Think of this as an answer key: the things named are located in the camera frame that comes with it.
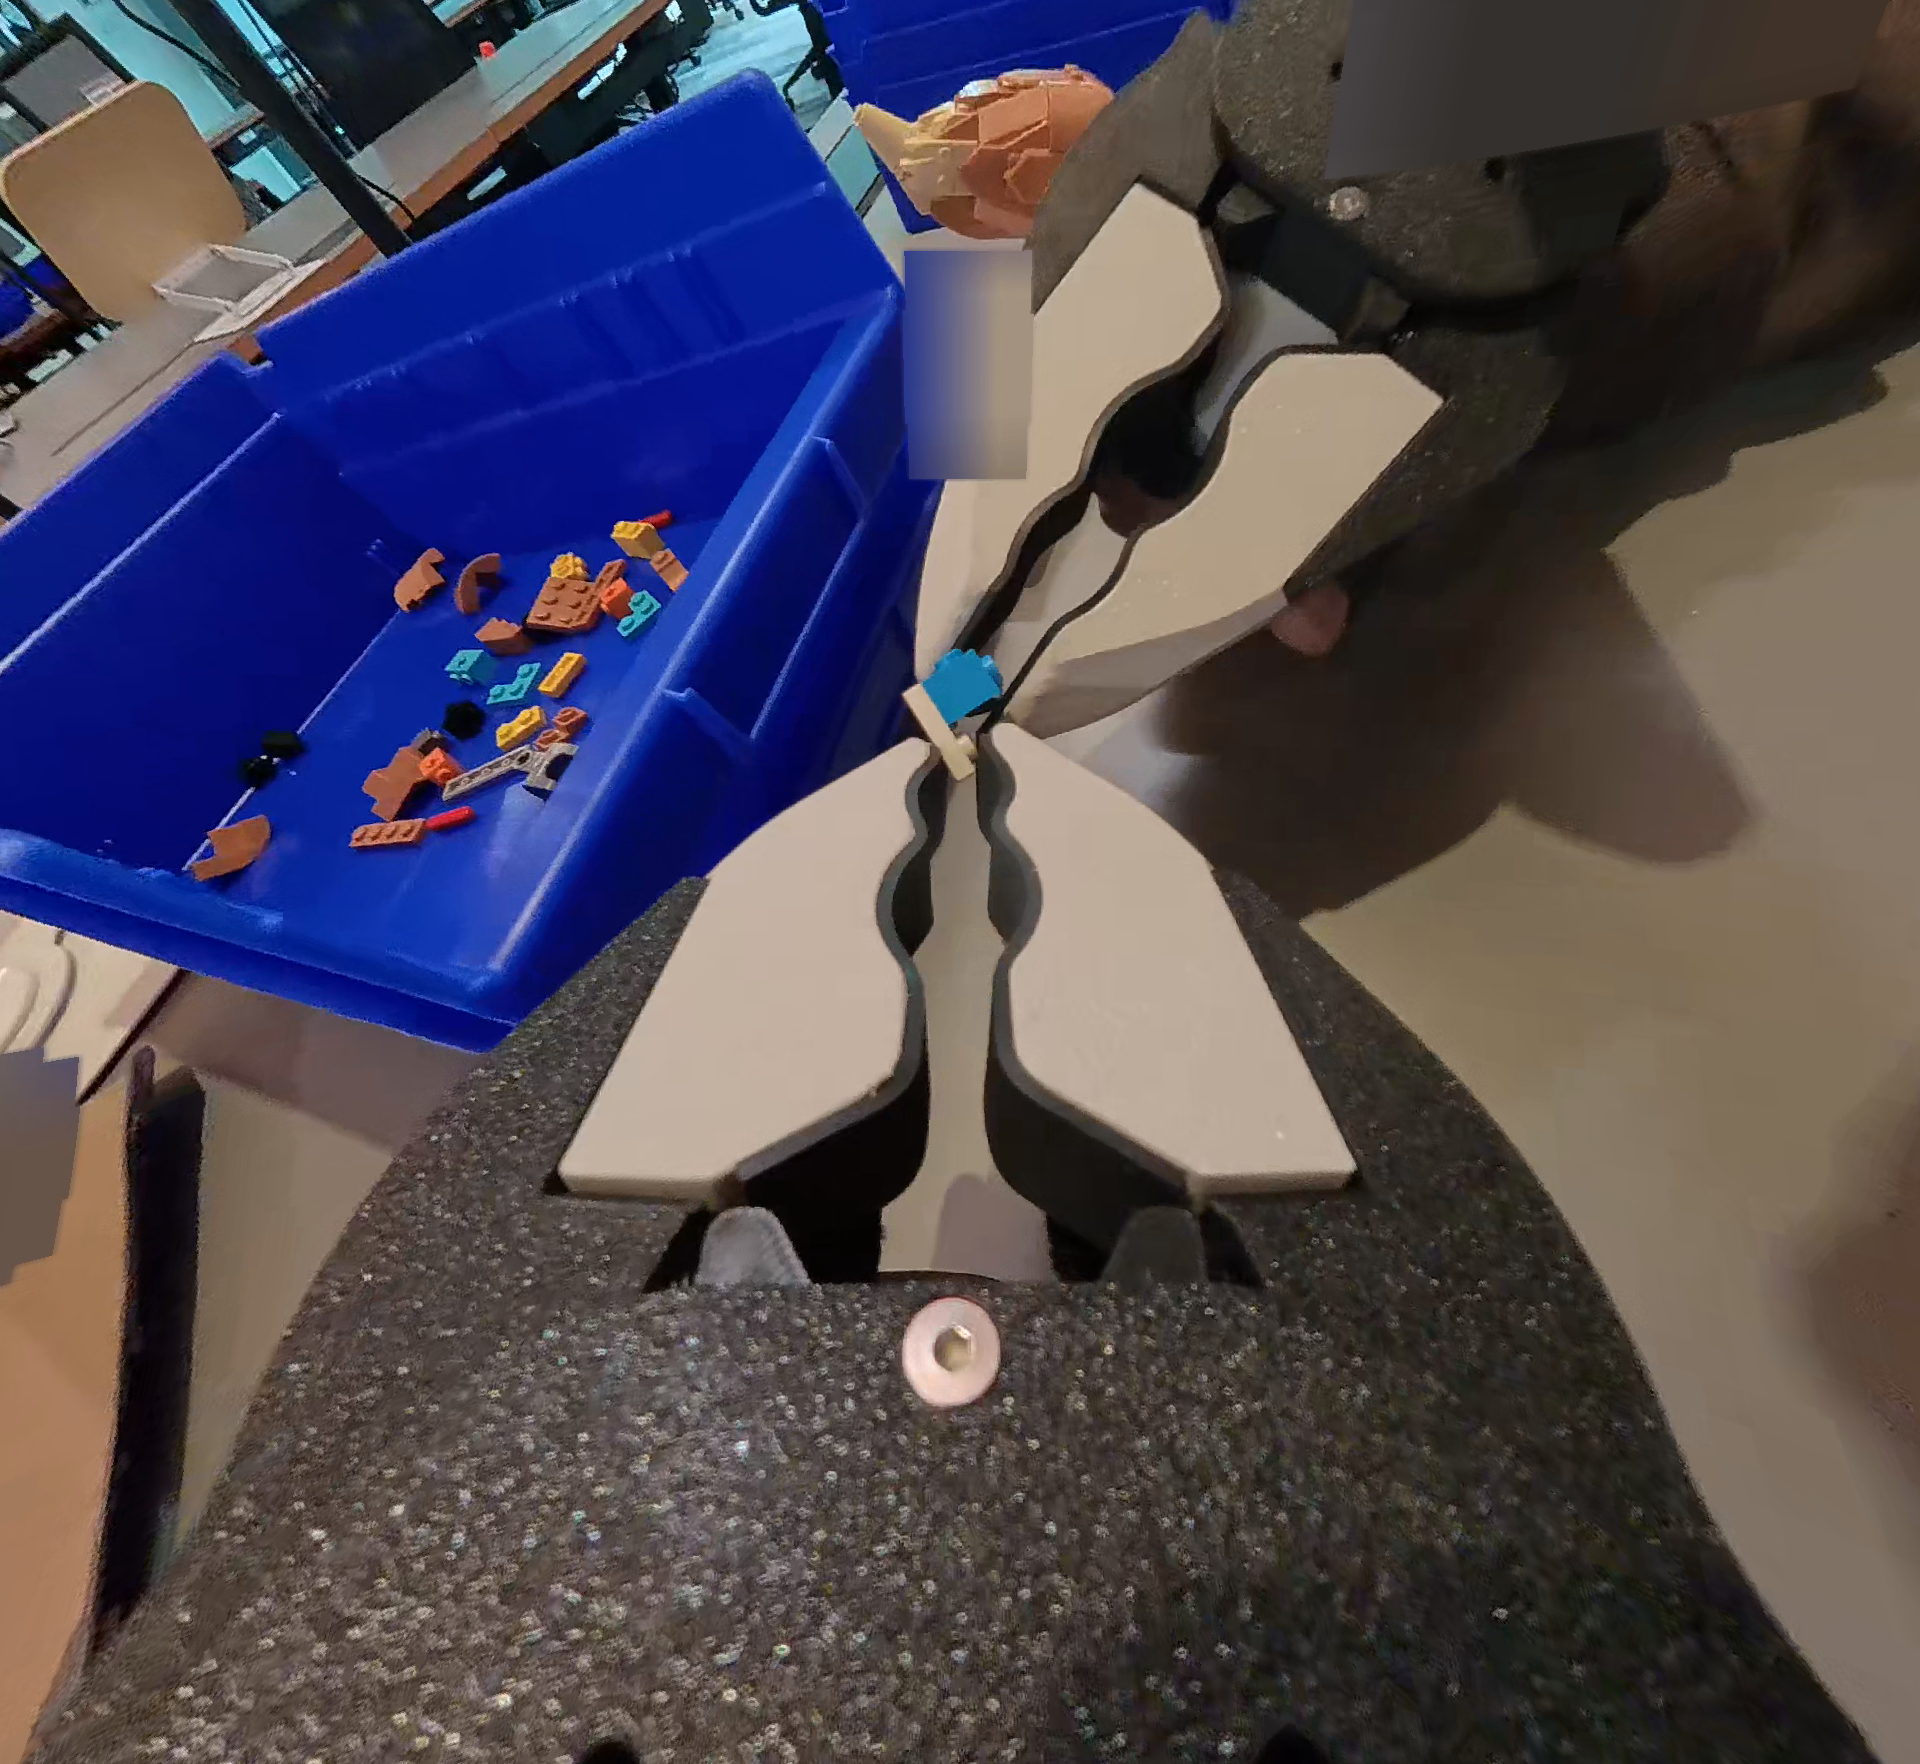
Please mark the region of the black office chair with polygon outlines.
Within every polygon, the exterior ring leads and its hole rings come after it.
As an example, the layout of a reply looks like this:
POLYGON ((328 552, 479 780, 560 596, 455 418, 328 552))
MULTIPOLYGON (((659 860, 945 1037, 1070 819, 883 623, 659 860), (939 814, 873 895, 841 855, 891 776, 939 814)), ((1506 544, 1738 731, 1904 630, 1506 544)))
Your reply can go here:
POLYGON ((425 0, 244 0, 319 93, 351 150, 370 147, 478 70, 425 0))

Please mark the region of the person's right forearm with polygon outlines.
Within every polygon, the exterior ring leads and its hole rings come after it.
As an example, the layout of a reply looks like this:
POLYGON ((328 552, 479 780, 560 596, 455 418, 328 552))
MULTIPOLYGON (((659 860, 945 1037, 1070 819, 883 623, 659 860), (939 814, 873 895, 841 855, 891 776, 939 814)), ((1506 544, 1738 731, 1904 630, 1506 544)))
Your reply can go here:
POLYGON ((1681 124, 1667 156, 1665 191, 1554 321, 1552 456, 1916 313, 1913 50, 1842 95, 1681 124))

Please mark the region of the toy bricks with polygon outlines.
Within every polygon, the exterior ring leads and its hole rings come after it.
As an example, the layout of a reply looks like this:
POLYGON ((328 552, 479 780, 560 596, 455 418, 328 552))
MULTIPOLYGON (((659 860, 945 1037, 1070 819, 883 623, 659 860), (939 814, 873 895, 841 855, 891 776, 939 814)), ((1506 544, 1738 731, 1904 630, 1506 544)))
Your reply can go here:
POLYGON ((351 849, 411 849, 431 833, 458 829, 476 816, 467 804, 476 791, 577 745, 588 715, 569 705, 567 695, 587 672, 587 655, 565 650, 544 668, 528 653, 585 635, 603 619, 622 639, 643 632, 659 615, 659 599, 636 589, 625 565, 637 561, 665 589, 682 589, 686 567, 664 543, 674 523, 676 515, 664 508, 614 525, 614 556, 592 575, 579 555, 554 556, 540 596, 521 621, 479 624, 471 647, 452 653, 443 676, 466 691, 484 691, 484 700, 452 700, 437 725, 410 738, 363 780, 370 819, 353 829, 351 849))

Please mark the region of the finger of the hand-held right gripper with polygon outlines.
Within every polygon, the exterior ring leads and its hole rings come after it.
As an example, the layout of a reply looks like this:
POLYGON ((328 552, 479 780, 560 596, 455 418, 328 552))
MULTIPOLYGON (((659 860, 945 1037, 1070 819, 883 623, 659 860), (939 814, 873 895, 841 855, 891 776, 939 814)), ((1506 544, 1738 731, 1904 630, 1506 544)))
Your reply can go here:
POLYGON ((1263 361, 1222 418, 1196 496, 1139 530, 1096 594, 1048 626, 1000 718, 1036 738, 1091 725, 1267 624, 1441 408, 1382 352, 1263 361))
POLYGON ((1091 456, 1117 409, 1187 367, 1215 337, 1225 286, 1196 216, 1157 190, 1132 185, 1040 305, 1031 340, 1027 456, 1013 480, 947 480, 924 556, 914 725, 934 745, 963 738, 934 700, 934 669, 988 621, 1000 596, 1020 599, 1054 544, 1061 511, 1086 499, 1091 456))

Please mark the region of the blue studded toy brick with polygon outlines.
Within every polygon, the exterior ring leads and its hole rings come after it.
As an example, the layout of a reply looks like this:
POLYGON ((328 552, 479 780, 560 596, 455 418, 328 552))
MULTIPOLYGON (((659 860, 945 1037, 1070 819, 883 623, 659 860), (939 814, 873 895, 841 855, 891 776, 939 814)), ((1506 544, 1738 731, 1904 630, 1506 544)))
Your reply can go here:
POLYGON ((988 653, 952 647, 920 683, 902 691, 900 700, 907 721, 939 756, 947 774, 963 783, 974 771, 965 719, 985 714, 1002 695, 1005 679, 988 653))

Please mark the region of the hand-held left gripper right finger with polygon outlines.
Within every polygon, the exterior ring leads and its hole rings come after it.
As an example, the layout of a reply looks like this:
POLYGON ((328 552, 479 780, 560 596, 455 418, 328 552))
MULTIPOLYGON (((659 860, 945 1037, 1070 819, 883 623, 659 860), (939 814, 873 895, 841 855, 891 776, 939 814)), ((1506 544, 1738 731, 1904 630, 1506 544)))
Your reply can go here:
POLYGON ((1022 729, 979 739, 991 1164, 1045 1217, 1333 1192, 1358 1165, 1212 867, 1022 729))

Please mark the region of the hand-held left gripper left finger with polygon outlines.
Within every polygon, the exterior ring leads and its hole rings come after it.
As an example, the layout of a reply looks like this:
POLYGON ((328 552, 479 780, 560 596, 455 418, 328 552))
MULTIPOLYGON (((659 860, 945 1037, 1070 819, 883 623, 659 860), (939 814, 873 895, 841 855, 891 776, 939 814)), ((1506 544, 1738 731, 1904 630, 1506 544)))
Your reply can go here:
POLYGON ((804 1262, 877 1262, 929 1135, 941 759, 904 741, 708 875, 562 1151, 562 1189, 770 1213, 804 1262))

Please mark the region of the black light stand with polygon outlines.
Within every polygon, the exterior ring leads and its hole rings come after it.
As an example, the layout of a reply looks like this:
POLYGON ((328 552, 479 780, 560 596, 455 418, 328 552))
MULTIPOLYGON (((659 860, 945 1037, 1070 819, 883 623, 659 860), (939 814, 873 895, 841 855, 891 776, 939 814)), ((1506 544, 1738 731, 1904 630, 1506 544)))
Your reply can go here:
POLYGON ((192 29, 209 62, 227 77, 234 95, 248 101, 277 128, 372 247, 381 256, 402 251, 410 241, 405 228, 392 219, 402 199, 390 191, 372 190, 370 180, 348 165, 341 146, 307 111, 300 96, 278 81, 222 4, 218 0, 167 0, 167 4, 192 29))

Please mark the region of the long wooden office table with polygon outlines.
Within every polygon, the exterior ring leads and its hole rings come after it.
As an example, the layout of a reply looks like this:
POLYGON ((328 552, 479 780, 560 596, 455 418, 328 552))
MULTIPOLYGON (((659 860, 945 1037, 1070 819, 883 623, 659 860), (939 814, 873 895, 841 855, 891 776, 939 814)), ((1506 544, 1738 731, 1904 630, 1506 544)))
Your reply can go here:
MULTIPOLYGON (((538 19, 460 82, 397 122, 348 165, 424 216, 470 175, 491 168, 501 146, 596 73, 678 0, 579 0, 538 19)), ((374 258, 339 201, 319 185, 255 226, 244 247, 311 265, 300 286, 255 321, 288 315, 337 288, 374 258)), ((222 349, 255 352, 255 334, 199 339, 206 316, 162 303, 12 404, 3 431, 2 492, 12 508, 37 504, 126 423, 222 349)))

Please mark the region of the brown toy brick model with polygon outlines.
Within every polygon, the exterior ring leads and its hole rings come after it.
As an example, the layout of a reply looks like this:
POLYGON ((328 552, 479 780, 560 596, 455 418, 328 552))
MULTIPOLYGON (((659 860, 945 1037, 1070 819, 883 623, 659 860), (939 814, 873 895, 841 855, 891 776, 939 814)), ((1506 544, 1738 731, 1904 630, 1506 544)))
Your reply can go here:
POLYGON ((918 216, 968 240, 1024 241, 1064 156, 1110 101, 1068 65, 971 81, 911 121, 865 103, 850 114, 918 216))

